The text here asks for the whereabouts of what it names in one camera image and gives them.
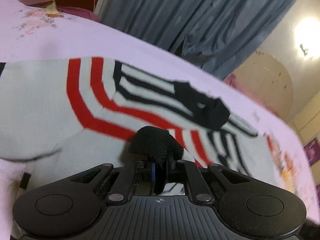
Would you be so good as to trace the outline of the red black white striped sweater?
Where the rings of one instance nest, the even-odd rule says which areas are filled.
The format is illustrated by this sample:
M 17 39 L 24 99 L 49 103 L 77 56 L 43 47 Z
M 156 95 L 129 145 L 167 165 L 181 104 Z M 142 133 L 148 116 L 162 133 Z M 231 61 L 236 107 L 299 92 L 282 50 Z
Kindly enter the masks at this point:
M 33 189 L 102 163 L 132 159 L 132 137 L 168 131 L 183 158 L 281 186 L 267 139 L 220 98 L 114 59 L 1 64 L 1 158 L 25 162 Z

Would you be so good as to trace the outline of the blue grey curtain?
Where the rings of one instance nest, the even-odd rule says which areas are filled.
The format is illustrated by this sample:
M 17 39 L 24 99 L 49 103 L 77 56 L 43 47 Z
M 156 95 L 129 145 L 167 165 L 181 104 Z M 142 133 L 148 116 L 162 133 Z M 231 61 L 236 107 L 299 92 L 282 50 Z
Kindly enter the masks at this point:
M 224 80 L 296 0 L 109 0 L 101 22 Z

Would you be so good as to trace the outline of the pink floral bed sheet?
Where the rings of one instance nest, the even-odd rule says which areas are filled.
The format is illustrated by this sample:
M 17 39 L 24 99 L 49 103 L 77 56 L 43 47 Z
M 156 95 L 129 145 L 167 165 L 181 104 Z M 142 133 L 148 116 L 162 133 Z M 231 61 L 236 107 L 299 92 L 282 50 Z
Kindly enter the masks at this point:
M 272 133 L 280 146 L 289 152 L 298 166 L 298 195 L 307 208 L 307 217 L 319 222 L 319 207 L 315 182 L 300 140 L 293 130 L 266 109 L 242 95 L 239 91 L 191 64 L 132 36 L 71 15 L 54 17 L 44 24 L 46 13 L 28 7 L 16 0 L 1 0 L 1 60 L 17 62 L 27 60 L 68 59 L 85 56 L 103 56 L 131 64 L 151 74 L 169 79 L 188 81 L 197 90 L 220 97 L 236 114 L 247 120 L 259 133 Z M 120 166 L 129 155 L 107 145 L 107 138 L 81 128 L 67 102 L 66 74 L 57 74 L 53 68 L 40 73 L 38 68 L 19 72 L 13 83 L 37 85 L 34 92 L 9 92 L 9 108 L 1 101 L 1 115 L 16 113 L 31 116 L 34 124 L 20 122 L 20 133 L 27 137 L 27 145 L 36 145 L 42 139 L 57 135 L 61 128 L 69 132 L 68 141 L 61 151 L 42 159 L 45 164 L 74 150 L 84 154 L 83 167 L 108 162 Z

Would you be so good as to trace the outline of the purple crumpled cloth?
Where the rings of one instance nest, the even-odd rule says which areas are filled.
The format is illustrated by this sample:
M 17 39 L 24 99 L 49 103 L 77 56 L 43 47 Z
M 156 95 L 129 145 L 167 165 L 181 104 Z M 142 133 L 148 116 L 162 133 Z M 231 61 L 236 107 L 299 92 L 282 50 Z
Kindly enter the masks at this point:
M 47 13 L 47 16 L 52 16 L 54 14 L 59 13 L 67 13 L 74 16 L 79 16 L 82 18 L 86 18 L 95 22 L 99 21 L 99 17 L 86 9 L 76 8 L 76 7 L 59 7 L 56 5 L 55 0 L 17 0 L 23 3 L 26 6 L 43 8 L 47 9 L 50 12 Z

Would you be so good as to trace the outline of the bright wall lamp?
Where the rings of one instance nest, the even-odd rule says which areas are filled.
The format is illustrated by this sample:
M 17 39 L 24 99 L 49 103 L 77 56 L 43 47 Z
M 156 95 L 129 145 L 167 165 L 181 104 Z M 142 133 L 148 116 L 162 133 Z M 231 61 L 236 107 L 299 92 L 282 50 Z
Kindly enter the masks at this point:
M 302 19 L 295 27 L 294 40 L 299 57 L 306 60 L 319 59 L 319 19 Z

